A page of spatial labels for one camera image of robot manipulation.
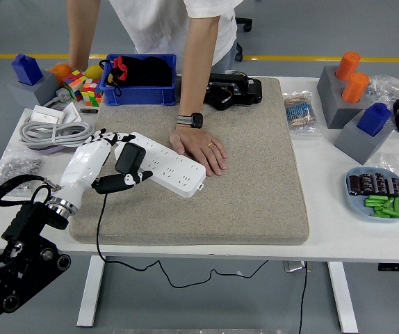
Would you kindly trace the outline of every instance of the blue plastic bin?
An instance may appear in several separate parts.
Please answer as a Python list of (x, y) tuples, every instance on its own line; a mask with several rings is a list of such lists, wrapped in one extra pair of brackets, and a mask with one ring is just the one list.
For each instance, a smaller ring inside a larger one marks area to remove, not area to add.
[(176, 64), (177, 56), (174, 54), (109, 54), (107, 60), (113, 61), (119, 56), (134, 57), (137, 59), (145, 59), (149, 56), (163, 59), (172, 68), (172, 85), (165, 87), (155, 86), (127, 86), (120, 87), (122, 94), (116, 96), (115, 87), (105, 84), (105, 79), (109, 75), (112, 64), (105, 63), (104, 71), (100, 82), (100, 88), (104, 91), (104, 103), (107, 106), (119, 106), (121, 104), (162, 104), (164, 106), (172, 106), (176, 104), (175, 99), (175, 79), (177, 77)]

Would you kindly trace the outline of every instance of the gray block holder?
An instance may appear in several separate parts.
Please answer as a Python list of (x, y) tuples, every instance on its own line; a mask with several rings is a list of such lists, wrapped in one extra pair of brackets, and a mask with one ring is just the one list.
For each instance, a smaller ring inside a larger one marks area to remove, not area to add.
[(13, 80), (8, 84), (11, 93), (19, 105), (34, 109), (34, 106), (43, 106), (56, 97), (56, 91), (60, 88), (53, 73), (43, 70), (43, 77), (35, 85), (30, 86)]
[(336, 148), (362, 165), (377, 152), (393, 131), (393, 125), (387, 122), (374, 137), (370, 136), (357, 127), (364, 112), (363, 110), (345, 125), (334, 144)]
[(337, 79), (337, 68), (338, 66), (325, 66), (317, 84), (328, 129), (343, 129), (361, 110), (371, 106), (365, 96), (357, 103), (342, 99), (341, 95), (348, 82)]

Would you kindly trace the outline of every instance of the orange cylinder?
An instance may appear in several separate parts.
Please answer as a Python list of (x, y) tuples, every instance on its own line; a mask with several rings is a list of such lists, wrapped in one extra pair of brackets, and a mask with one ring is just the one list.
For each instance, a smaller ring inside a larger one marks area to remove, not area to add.
[(336, 78), (341, 81), (348, 81), (351, 74), (355, 72), (360, 63), (360, 55), (354, 51), (348, 51), (343, 55), (336, 71)]
[(349, 103), (357, 103), (361, 96), (365, 93), (369, 84), (369, 77), (360, 72), (352, 73), (345, 90), (341, 94), (344, 101)]

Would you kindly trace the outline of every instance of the plastic bag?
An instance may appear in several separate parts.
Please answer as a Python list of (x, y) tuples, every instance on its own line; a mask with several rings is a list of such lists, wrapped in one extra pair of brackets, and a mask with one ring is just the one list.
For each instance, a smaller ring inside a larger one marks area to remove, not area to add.
[(284, 108), (292, 134), (319, 136), (320, 128), (311, 105), (311, 92), (285, 93)]
[[(26, 148), (23, 145), (8, 145), (0, 160), (0, 185), (14, 176), (22, 174), (39, 175), (47, 155)], [(26, 182), (9, 193), (9, 196), (30, 197), (33, 182)]]
[(370, 162), (377, 168), (384, 168), (391, 172), (399, 170), (399, 154), (377, 154), (371, 158)]
[(385, 103), (389, 110), (393, 110), (393, 103), (399, 100), (399, 79), (384, 74), (370, 77), (365, 95), (371, 104)]

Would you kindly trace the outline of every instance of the finger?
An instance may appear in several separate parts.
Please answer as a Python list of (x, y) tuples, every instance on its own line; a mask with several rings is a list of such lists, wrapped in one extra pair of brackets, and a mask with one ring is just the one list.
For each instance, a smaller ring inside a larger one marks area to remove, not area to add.
[(225, 150), (225, 146), (220, 142), (220, 140), (216, 139), (216, 138), (212, 138), (212, 143), (214, 144), (214, 146), (217, 147), (217, 149), (219, 149), (221, 157), (223, 159), (226, 159), (227, 158), (227, 152)]
[(206, 167), (206, 175), (212, 176), (213, 171), (209, 164), (209, 160), (207, 159), (204, 152), (199, 147), (192, 148), (192, 149), (188, 148), (188, 151), (193, 155), (193, 157), (195, 158), (196, 161), (198, 161), (201, 165)]
[(208, 145), (208, 147), (211, 149), (211, 151), (214, 153), (216, 161), (218, 162), (218, 165), (221, 170), (227, 169), (227, 165), (225, 163), (224, 157), (221, 154), (221, 151), (218, 146), (212, 143), (212, 145)]
[(181, 142), (181, 137), (178, 134), (171, 134), (169, 140), (173, 146), (173, 150), (178, 154), (183, 155), (186, 152), (184, 145)]
[(219, 165), (219, 163), (217, 161), (217, 157), (215, 156), (215, 153), (211, 149), (213, 146), (214, 145), (211, 145), (210, 147), (202, 148), (202, 150), (203, 150), (202, 152), (206, 156), (207, 161), (208, 161), (210, 167), (212, 168), (213, 172), (216, 175), (220, 176), (222, 174), (221, 173), (221, 168), (220, 168), (220, 165)]

